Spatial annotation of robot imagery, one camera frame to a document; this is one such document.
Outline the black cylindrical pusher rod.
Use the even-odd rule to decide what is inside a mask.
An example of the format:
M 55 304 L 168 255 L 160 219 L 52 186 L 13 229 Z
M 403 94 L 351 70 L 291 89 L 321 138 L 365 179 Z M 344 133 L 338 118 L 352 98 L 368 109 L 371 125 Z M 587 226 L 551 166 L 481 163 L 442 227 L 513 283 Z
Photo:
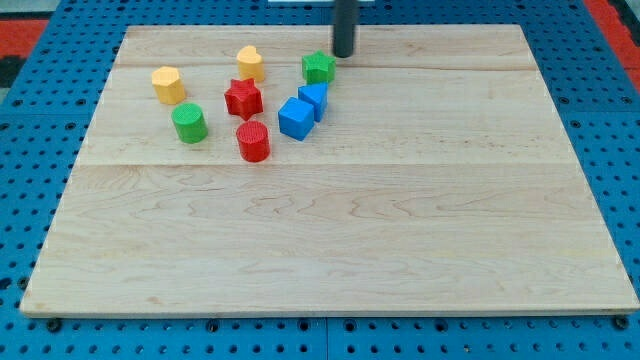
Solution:
M 358 17 L 357 0 L 334 1 L 332 51 L 336 57 L 348 58 L 353 55 Z

